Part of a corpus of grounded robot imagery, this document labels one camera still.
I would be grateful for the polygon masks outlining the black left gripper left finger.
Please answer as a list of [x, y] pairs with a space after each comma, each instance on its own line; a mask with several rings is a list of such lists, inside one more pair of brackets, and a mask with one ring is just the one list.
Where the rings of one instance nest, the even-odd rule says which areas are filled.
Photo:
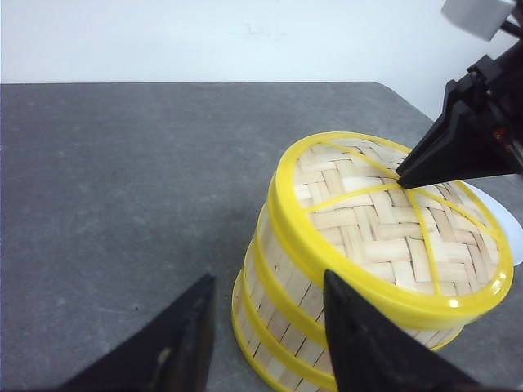
[[124, 343], [59, 391], [204, 391], [212, 362], [216, 279], [203, 275]]

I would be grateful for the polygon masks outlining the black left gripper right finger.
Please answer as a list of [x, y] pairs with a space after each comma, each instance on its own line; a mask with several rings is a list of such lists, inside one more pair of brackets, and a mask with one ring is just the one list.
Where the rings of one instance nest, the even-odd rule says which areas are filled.
[[339, 391], [481, 391], [399, 329], [334, 271], [324, 272], [325, 331]]

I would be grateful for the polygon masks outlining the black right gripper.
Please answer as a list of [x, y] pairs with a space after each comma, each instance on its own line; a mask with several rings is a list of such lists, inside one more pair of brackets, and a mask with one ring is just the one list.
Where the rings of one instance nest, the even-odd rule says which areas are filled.
[[405, 189], [522, 173], [522, 41], [450, 81], [441, 115], [398, 166]]

